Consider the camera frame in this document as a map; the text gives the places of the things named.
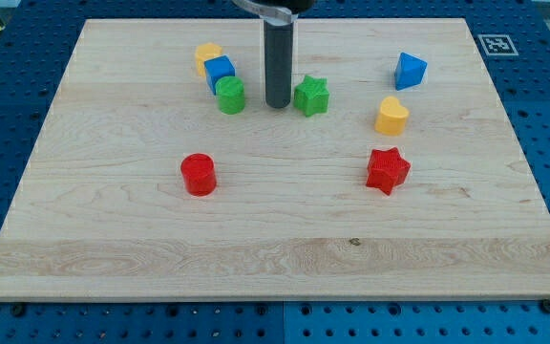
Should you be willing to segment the black robot tool mount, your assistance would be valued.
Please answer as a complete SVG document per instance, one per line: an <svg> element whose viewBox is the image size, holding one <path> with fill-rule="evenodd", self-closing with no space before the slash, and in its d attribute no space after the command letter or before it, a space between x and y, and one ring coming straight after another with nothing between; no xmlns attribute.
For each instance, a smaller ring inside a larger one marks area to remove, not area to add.
<svg viewBox="0 0 550 344"><path fill-rule="evenodd" d="M271 24L291 24L314 6L314 0L232 0L232 3Z"/></svg>

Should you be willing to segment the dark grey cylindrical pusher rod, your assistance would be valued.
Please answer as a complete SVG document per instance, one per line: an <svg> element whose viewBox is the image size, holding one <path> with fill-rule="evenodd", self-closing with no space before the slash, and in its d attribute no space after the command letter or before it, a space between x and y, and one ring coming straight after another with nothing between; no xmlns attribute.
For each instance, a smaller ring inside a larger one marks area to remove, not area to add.
<svg viewBox="0 0 550 344"><path fill-rule="evenodd" d="M293 24L264 21L265 101L271 108L282 109L290 103L293 34Z"/></svg>

